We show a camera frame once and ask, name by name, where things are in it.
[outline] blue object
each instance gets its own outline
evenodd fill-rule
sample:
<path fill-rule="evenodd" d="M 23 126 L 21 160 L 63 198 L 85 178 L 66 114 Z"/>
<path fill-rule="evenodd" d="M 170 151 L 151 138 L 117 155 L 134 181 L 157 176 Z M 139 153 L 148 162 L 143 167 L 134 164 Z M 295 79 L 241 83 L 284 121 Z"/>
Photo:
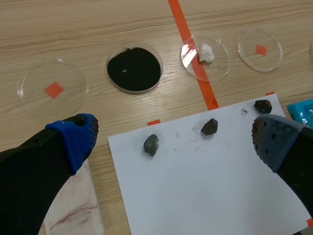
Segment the blue object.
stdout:
<path fill-rule="evenodd" d="M 290 104 L 287 109 L 294 120 L 313 128 L 313 99 Z"/>
<path fill-rule="evenodd" d="M 56 129 L 62 133 L 73 175 L 94 148 L 98 127 L 98 120 L 92 114 L 78 114 L 45 126 L 45 128 Z"/>

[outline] orange tape strip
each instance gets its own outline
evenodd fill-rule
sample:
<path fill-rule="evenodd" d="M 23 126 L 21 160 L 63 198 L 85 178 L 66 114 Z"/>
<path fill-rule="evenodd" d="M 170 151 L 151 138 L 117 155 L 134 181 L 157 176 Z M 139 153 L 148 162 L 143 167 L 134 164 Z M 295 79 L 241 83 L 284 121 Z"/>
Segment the orange tape strip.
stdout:
<path fill-rule="evenodd" d="M 147 124 L 148 124 L 148 126 L 152 126 L 152 125 L 159 124 L 159 123 L 161 123 L 160 119 L 154 120 L 154 121 L 150 121 Z"/>
<path fill-rule="evenodd" d="M 172 13 L 176 21 L 176 25 L 179 30 L 181 39 L 183 42 L 185 42 L 191 38 L 191 33 L 188 28 L 188 24 L 186 22 L 182 9 L 180 7 L 179 0 L 168 0 L 168 3 L 170 4 L 170 7 L 172 9 Z M 195 42 L 193 40 L 190 40 L 190 44 L 195 46 Z M 217 109 L 219 105 L 214 96 L 213 89 L 210 83 L 208 82 L 209 79 L 206 75 L 203 65 L 199 64 L 197 60 L 192 60 L 191 64 L 192 64 L 195 74 L 197 74 L 198 76 L 207 78 L 207 81 L 201 81 L 198 79 L 197 80 L 198 80 L 198 83 L 199 83 L 199 86 L 200 86 L 200 89 L 201 89 L 201 92 L 202 92 L 202 95 L 203 95 L 203 98 L 204 98 L 204 101 L 208 110 Z"/>
<path fill-rule="evenodd" d="M 308 227 L 312 227 L 313 226 L 313 219 L 308 219 L 307 223 L 308 223 Z"/>
<path fill-rule="evenodd" d="M 265 95 L 271 95 L 271 94 L 275 94 L 275 92 L 269 92 L 269 93 L 266 93 Z"/>

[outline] dark rock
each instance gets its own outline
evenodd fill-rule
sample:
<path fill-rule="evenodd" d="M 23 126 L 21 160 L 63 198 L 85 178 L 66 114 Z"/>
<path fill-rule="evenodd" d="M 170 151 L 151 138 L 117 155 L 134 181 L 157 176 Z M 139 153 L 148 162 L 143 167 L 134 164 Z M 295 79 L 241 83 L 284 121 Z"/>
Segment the dark rock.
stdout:
<path fill-rule="evenodd" d="M 154 156 L 157 153 L 158 148 L 157 136 L 155 134 L 150 135 L 143 144 L 143 148 L 146 153 L 150 154 L 150 156 Z"/>
<path fill-rule="evenodd" d="M 208 121 L 203 128 L 201 129 L 201 132 L 206 135 L 213 135 L 217 132 L 218 122 L 212 118 L 210 121 Z"/>
<path fill-rule="evenodd" d="M 269 114 L 272 111 L 272 105 L 267 99 L 257 100 L 254 107 L 262 114 Z"/>

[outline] mineral sample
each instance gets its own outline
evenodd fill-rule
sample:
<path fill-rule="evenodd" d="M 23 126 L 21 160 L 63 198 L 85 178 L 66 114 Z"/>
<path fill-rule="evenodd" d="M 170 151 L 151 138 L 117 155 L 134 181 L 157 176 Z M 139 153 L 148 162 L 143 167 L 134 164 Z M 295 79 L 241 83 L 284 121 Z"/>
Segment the mineral sample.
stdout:
<path fill-rule="evenodd" d="M 145 141 L 145 143 L 143 144 L 143 148 L 146 153 L 150 154 L 150 156 L 154 156 L 158 148 L 157 136 L 155 134 L 150 135 Z"/>
<path fill-rule="evenodd" d="M 254 107 L 262 114 L 269 114 L 272 111 L 272 105 L 267 99 L 257 100 Z"/>
<path fill-rule="evenodd" d="M 210 121 L 208 121 L 203 128 L 201 129 L 201 132 L 206 135 L 213 135 L 217 132 L 218 122 L 212 118 Z"/>

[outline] white substance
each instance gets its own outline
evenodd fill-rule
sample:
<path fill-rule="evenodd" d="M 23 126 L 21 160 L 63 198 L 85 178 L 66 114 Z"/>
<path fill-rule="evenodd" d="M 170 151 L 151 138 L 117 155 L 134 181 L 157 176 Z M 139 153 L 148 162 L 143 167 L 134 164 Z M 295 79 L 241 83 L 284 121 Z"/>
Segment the white substance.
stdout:
<path fill-rule="evenodd" d="M 202 44 L 198 50 L 198 54 L 200 62 L 205 61 L 211 63 L 215 58 L 212 47 L 208 44 Z"/>

